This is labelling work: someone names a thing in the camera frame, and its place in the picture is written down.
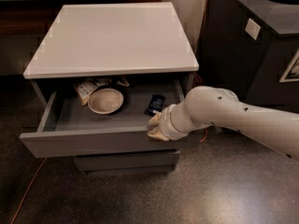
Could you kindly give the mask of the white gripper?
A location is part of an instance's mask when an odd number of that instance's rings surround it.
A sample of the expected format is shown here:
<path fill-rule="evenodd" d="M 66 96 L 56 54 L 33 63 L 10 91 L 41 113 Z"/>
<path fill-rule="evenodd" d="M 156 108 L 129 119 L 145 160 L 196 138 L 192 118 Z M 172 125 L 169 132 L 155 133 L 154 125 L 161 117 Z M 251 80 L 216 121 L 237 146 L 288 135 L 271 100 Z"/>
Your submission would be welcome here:
<path fill-rule="evenodd" d="M 168 141 L 179 140 L 187 136 L 190 132 L 203 130 L 207 127 L 199 121 L 193 121 L 184 103 L 170 105 L 163 112 L 156 112 L 149 120 L 149 126 L 158 126 L 147 132 L 151 138 Z"/>

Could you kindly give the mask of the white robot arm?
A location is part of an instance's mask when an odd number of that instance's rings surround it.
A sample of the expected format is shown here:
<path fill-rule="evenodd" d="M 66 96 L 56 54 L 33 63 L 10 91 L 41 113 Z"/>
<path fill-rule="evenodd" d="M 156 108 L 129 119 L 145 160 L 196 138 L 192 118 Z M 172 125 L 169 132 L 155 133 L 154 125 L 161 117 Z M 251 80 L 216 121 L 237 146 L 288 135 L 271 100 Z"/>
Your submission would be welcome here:
<path fill-rule="evenodd" d="M 179 140 L 210 126 L 230 129 L 299 160 L 299 115 L 240 102 L 229 90 L 199 86 L 183 102 L 170 105 L 149 120 L 148 136 Z"/>

